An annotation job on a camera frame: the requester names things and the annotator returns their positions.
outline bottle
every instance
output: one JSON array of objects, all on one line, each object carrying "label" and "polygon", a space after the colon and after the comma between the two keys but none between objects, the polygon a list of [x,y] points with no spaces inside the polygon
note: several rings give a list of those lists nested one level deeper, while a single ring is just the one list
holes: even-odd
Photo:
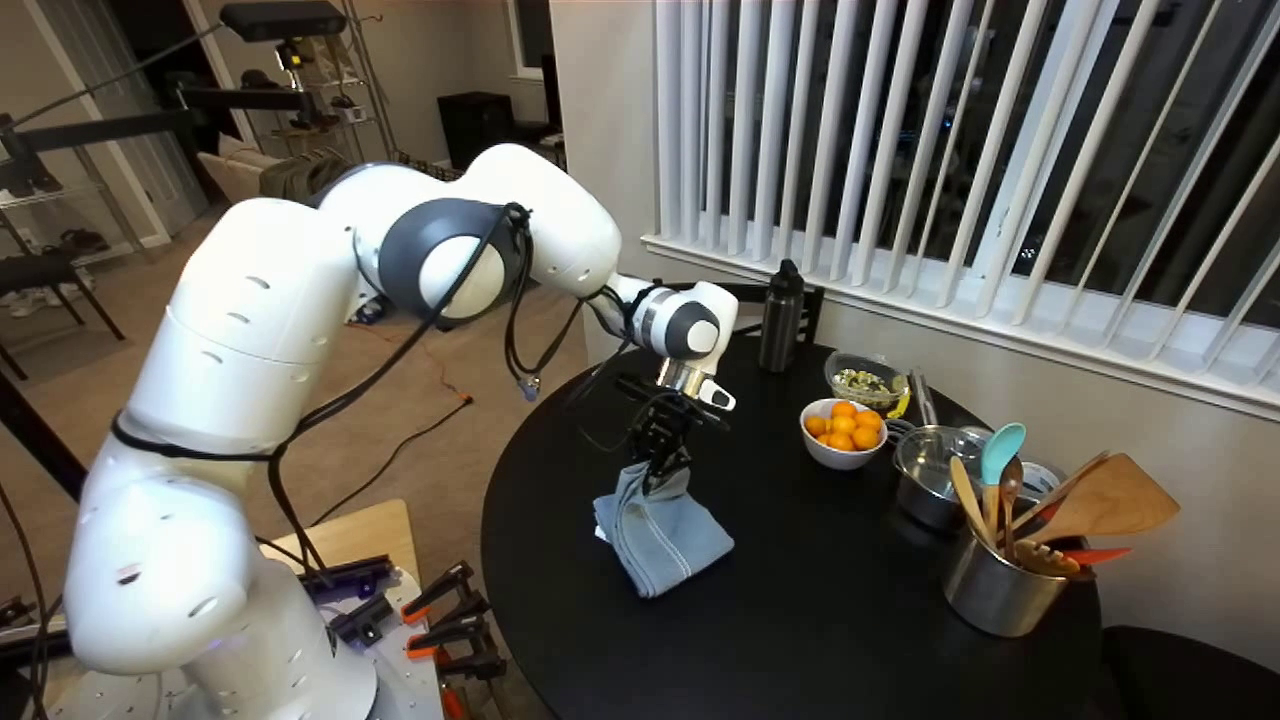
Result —
[{"label": "bottle", "polygon": [[785,262],[763,292],[763,328],[761,328],[761,370],[763,371],[793,370],[798,309],[805,309],[805,277],[795,274],[793,262]]}]

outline round table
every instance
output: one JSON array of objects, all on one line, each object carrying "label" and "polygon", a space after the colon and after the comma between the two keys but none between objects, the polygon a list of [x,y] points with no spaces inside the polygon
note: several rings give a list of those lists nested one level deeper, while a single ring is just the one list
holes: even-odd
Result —
[{"label": "round table", "polygon": [[[824,398],[824,350],[785,376],[755,371],[753,341],[719,363],[737,392],[727,436],[693,436],[693,496],[737,548],[660,599],[640,599],[593,531],[612,492],[635,400],[623,355],[547,398],[505,449],[485,500],[485,584],[538,700],[566,720],[675,718],[1079,718],[1100,668],[1100,604],[1071,584],[1025,639],[968,629],[945,604],[957,538],[893,500],[884,449],[860,472],[805,457],[795,413]],[[970,419],[934,398],[939,419]]]}]

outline blue object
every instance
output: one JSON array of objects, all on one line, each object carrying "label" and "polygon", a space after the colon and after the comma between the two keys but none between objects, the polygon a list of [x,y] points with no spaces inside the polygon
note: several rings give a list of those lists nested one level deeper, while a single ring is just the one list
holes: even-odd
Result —
[{"label": "blue object", "polygon": [[979,460],[979,479],[982,490],[998,486],[1004,464],[1025,452],[1027,444],[1027,428],[1025,424],[998,424],[987,441],[982,441],[982,460]]},{"label": "blue object", "polygon": [[596,528],[640,596],[664,596],[732,552],[719,519],[687,496],[687,468],[642,492],[646,464],[629,464],[612,496],[596,496]]}]

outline window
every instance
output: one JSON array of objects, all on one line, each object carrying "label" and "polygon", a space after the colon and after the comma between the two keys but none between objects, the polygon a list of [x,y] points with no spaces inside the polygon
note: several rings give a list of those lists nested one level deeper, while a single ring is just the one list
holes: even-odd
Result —
[{"label": "window", "polygon": [[542,58],[551,58],[551,10],[547,0],[507,0],[514,75],[538,80]]},{"label": "window", "polygon": [[1280,6],[657,6],[660,246],[1280,407]]}]

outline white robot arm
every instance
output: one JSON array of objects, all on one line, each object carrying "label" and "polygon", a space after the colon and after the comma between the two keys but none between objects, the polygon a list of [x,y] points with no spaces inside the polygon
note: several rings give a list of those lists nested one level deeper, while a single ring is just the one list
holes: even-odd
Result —
[{"label": "white robot arm", "polygon": [[301,434],[359,289],[465,324],[529,274],[666,355],[657,384],[727,413],[717,363],[737,302],[717,283],[651,289],[616,262],[612,216],[512,144],[457,184],[373,165],[319,210],[229,210],[87,468],[64,584],[73,654],[119,678],[185,668],[218,718],[367,718],[374,673],[327,639],[287,568],[260,562],[243,496]]}]

